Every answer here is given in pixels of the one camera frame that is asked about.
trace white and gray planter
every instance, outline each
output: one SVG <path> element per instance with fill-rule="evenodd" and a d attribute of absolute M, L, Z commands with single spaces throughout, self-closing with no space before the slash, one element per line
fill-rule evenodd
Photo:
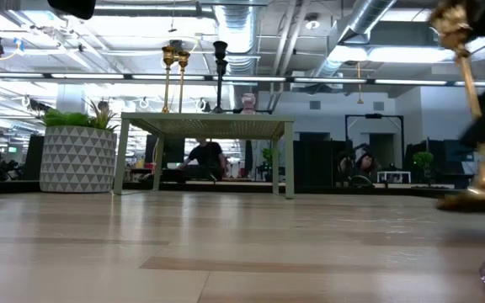
<path fill-rule="evenodd" d="M 40 190 L 105 193 L 112 189 L 117 135 L 82 126 L 46 127 Z"/>

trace table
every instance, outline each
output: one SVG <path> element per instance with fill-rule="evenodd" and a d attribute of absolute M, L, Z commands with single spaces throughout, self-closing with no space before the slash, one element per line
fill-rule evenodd
<path fill-rule="evenodd" d="M 388 180 L 388 175 L 407 175 L 409 183 L 411 183 L 411 172 L 378 172 L 377 173 L 377 182 L 381 182 L 381 177 L 384 178 L 383 181 Z"/>
<path fill-rule="evenodd" d="M 285 138 L 285 198 L 293 199 L 293 122 L 295 117 L 272 114 L 160 114 L 122 113 L 121 134 L 115 166 L 114 194 L 121 194 L 125 175 L 125 154 L 130 124 L 158 137 L 156 167 L 162 167 L 164 139 L 214 138 L 272 140 L 273 194 L 279 193 L 279 146 Z M 160 178 L 154 178 L 153 190 L 158 190 Z"/>

